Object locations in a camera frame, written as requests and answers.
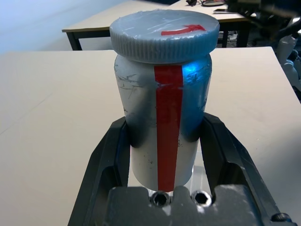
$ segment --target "desk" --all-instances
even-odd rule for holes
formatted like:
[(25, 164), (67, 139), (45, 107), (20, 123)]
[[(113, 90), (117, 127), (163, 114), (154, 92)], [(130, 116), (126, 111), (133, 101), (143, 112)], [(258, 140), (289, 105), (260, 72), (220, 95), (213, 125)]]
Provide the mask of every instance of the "desk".
[(121, 16), (125, 16), (138, 11), (148, 11), (154, 9), (177, 9), (177, 10), (190, 10), (202, 12), (211, 15), (218, 19), (221, 24), (221, 31), (224, 31), (223, 47), (227, 45), (228, 31), (239, 31), (237, 47), (246, 47), (250, 23), (244, 17), (238, 14), (213, 14), (213, 10), (216, 8), (226, 8), (226, 6), (220, 7), (202, 7), (196, 5), (194, 7), (187, 6), (185, 0), (180, 0), (171, 6), (162, 4), (140, 1), (140, 0), (129, 0), (124, 3), (118, 4), (108, 10), (102, 11), (82, 22), (71, 25), (64, 28), (62, 31), (67, 33), (69, 42), (73, 50), (82, 50), (79, 39), (85, 38), (100, 38), (109, 37), (109, 27), (113, 21)]
[[(301, 224), (301, 105), (272, 49), (219, 48), (211, 56), (206, 111), (247, 148), (280, 210)], [(2, 225), (67, 225), (92, 151), (123, 116), (115, 57), (0, 56)]]
[(101, 38), (110, 36), (110, 25), (119, 17), (138, 11), (165, 8), (166, 5), (142, 0), (128, 0), (102, 11), (84, 21), (64, 28), (73, 50), (82, 50), (79, 39)]

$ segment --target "white plastic bottle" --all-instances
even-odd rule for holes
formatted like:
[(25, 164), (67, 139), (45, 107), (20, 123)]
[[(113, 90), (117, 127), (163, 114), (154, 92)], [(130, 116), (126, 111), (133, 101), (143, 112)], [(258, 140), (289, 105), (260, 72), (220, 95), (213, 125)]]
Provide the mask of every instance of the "white plastic bottle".
[(182, 10), (138, 12), (110, 26), (133, 173), (170, 192), (192, 174), (219, 23)]

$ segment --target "red tape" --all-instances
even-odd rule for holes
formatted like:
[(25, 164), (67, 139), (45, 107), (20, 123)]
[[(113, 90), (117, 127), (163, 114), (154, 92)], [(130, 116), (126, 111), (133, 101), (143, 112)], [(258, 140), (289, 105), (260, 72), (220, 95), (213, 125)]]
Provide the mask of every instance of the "red tape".
[(155, 66), (158, 190), (174, 189), (183, 96), (182, 66)]
[(199, 24), (184, 25), (183, 27), (187, 27), (187, 28), (176, 30), (176, 31), (161, 31), (161, 35), (175, 35), (175, 34), (185, 34), (194, 31), (206, 31), (206, 29)]

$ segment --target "table leg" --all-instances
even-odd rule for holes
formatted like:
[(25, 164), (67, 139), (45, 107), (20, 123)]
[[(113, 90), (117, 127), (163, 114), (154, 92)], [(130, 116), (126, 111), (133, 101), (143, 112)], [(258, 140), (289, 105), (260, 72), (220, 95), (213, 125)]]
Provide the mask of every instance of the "table leg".
[(67, 32), (72, 50), (82, 50), (79, 39), (76, 39), (73, 32)]
[(246, 47), (249, 39), (250, 26), (238, 31), (236, 47)]
[(223, 31), (222, 35), (222, 48), (227, 47), (227, 42), (228, 42), (228, 31)]

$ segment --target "wall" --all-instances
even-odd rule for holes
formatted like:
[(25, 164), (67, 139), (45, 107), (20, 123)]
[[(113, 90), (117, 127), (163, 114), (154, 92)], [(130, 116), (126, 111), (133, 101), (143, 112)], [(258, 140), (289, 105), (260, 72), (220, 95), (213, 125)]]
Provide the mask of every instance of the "wall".
[[(62, 28), (126, 0), (0, 0), (0, 53), (71, 50)], [(108, 49), (110, 38), (82, 41), (83, 49)]]

